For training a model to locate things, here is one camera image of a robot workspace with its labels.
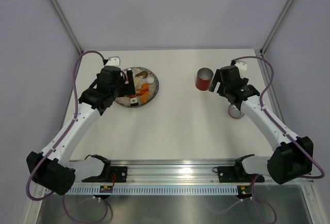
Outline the beige dumpling toy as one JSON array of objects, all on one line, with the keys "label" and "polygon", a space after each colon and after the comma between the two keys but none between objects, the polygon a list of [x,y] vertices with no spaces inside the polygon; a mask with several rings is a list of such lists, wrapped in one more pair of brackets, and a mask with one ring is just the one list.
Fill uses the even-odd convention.
[{"label": "beige dumpling toy", "polygon": [[134,78],[134,86],[137,87],[139,85],[139,79],[138,78]]}]

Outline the red cylindrical tin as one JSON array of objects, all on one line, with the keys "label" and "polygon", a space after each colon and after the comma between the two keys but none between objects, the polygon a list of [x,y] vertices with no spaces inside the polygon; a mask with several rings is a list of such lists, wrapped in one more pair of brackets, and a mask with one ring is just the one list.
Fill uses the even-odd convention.
[{"label": "red cylindrical tin", "polygon": [[213,71],[209,68],[198,70],[195,80],[195,86],[200,91],[208,91],[213,79]]}]

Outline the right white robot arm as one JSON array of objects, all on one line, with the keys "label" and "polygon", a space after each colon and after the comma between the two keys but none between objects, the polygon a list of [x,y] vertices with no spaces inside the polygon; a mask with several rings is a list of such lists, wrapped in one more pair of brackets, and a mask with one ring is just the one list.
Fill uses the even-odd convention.
[{"label": "right white robot arm", "polygon": [[247,116],[264,135],[273,153],[269,157],[250,154],[235,161],[234,175],[240,181],[251,175],[265,175],[276,183],[284,184],[303,177],[312,170],[313,142],[299,137],[286,128],[274,113],[261,104],[260,93],[242,78],[238,67],[225,66],[218,69],[209,91],[225,97],[241,113]]}]

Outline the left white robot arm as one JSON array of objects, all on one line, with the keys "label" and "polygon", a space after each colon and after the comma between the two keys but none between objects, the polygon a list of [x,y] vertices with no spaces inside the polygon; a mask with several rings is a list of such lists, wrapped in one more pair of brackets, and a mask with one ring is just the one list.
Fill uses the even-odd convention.
[{"label": "left white robot arm", "polygon": [[71,155],[89,128],[118,97],[133,95],[134,77],[131,70],[122,72],[116,66],[105,66],[97,78],[75,98],[73,117],[62,127],[41,152],[31,152],[27,158],[28,182],[37,183],[51,193],[65,195],[75,182],[108,182],[112,180],[111,161],[91,155],[70,162]]}]

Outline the sushi roll piece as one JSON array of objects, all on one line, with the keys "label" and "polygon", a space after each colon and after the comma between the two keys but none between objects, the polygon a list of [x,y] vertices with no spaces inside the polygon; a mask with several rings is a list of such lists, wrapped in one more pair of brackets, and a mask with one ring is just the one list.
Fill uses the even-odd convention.
[{"label": "sushi roll piece", "polygon": [[130,105],[133,107],[133,106],[137,106],[139,103],[138,103],[138,100],[137,98],[131,98],[130,99]]}]

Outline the speckled round plate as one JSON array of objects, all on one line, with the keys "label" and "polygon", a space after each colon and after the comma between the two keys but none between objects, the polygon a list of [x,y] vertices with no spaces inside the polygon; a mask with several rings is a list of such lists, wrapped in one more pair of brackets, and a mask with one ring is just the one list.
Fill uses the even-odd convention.
[{"label": "speckled round plate", "polygon": [[159,81],[151,70],[144,67],[130,67],[123,72],[126,76],[126,84],[129,83],[129,79],[133,80],[135,94],[116,98],[117,104],[127,108],[137,108],[155,98],[159,91]]}]

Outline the brown shrimp toy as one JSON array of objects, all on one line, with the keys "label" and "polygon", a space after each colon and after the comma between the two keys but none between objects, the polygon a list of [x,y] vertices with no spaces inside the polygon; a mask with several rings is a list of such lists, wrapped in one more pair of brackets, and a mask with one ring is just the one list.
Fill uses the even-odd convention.
[{"label": "brown shrimp toy", "polygon": [[139,72],[135,75],[135,77],[142,77],[142,78],[146,78],[147,76],[148,76],[147,71],[142,71],[142,72]]}]

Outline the silver tin lid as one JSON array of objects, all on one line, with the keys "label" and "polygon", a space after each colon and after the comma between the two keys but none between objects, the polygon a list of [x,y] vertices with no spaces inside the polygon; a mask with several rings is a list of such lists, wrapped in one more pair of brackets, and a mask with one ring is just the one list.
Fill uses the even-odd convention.
[{"label": "silver tin lid", "polygon": [[235,105],[230,105],[227,111],[232,118],[241,119],[244,117],[244,113],[240,111]]}]

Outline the aluminium mounting rail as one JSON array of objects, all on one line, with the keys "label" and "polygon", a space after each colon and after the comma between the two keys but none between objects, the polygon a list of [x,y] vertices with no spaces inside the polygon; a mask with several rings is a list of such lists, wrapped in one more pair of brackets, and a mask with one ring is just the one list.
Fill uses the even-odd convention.
[{"label": "aluminium mounting rail", "polygon": [[112,160],[126,166],[129,185],[220,185],[214,167],[232,166],[234,160]]}]

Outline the right aluminium frame post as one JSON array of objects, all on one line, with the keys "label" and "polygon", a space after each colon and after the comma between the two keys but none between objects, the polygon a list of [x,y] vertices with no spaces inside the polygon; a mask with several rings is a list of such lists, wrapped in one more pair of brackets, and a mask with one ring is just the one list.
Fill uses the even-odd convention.
[{"label": "right aluminium frame post", "polygon": [[285,4],[283,5],[279,15],[276,18],[274,25],[272,26],[265,42],[263,43],[262,47],[260,48],[259,52],[262,56],[264,56],[269,49],[272,41],[274,40],[276,34],[279,32],[282,24],[284,23],[287,15],[289,14],[293,4],[296,0],[286,0]]}]

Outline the aluminium frame post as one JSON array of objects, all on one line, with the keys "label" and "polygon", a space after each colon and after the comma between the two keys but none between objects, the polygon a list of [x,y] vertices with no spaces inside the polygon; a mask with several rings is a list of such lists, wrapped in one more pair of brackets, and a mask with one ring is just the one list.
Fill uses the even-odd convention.
[{"label": "aluminium frame post", "polygon": [[83,53],[83,48],[82,46],[80,45],[76,35],[74,34],[67,18],[65,17],[65,14],[60,6],[60,3],[58,0],[49,0],[50,2],[50,5],[52,6],[52,8],[54,9],[56,15],[58,16],[65,32],[67,33],[70,41],[72,42],[73,46],[75,47],[76,51],[79,53],[79,54],[82,54]]},{"label": "aluminium frame post", "polygon": [[284,23],[287,15],[289,14],[293,4],[296,0],[286,0],[285,4],[283,5],[279,15],[276,18],[274,25],[272,26],[265,42],[263,43],[262,47],[260,48],[259,52],[262,56],[264,56],[269,49],[272,41],[274,40],[276,34],[279,32],[282,24]]}]

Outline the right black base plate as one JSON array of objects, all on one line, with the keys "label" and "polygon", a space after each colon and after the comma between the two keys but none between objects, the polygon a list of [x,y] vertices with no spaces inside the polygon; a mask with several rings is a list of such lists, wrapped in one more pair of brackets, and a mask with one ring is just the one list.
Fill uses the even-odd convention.
[{"label": "right black base plate", "polygon": [[247,174],[242,168],[235,166],[218,166],[212,169],[218,175],[220,183],[252,183],[256,174]]}]

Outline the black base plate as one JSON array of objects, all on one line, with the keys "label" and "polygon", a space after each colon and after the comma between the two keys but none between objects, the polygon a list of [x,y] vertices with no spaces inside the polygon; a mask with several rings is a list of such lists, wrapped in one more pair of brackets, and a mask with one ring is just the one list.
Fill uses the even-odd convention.
[{"label": "black base plate", "polygon": [[86,183],[126,183],[127,181],[126,166],[110,166],[103,169],[99,176],[89,177],[83,179],[82,182]]},{"label": "black base plate", "polygon": [[252,183],[256,174],[247,174],[242,168],[235,166],[218,166],[212,169],[218,175],[220,183]]}]

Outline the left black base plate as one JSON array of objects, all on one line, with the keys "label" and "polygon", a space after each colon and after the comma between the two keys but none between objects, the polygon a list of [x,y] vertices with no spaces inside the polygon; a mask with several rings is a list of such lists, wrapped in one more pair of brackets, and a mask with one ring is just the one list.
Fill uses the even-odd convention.
[{"label": "left black base plate", "polygon": [[110,166],[103,169],[99,176],[89,177],[83,179],[82,182],[86,183],[126,183],[127,181],[126,166]]}]

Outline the left aluminium frame post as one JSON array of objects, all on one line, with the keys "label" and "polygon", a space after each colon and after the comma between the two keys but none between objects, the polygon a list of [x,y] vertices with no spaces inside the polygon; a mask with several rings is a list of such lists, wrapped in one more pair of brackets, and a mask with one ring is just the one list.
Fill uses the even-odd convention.
[{"label": "left aluminium frame post", "polygon": [[70,41],[72,42],[73,46],[75,47],[76,51],[79,53],[79,54],[82,54],[83,53],[83,48],[82,46],[80,45],[76,35],[74,34],[67,18],[65,17],[65,14],[60,6],[60,3],[58,0],[49,0],[50,2],[50,5],[52,6],[52,8],[54,9],[56,15],[58,16],[65,32],[67,33]]}]

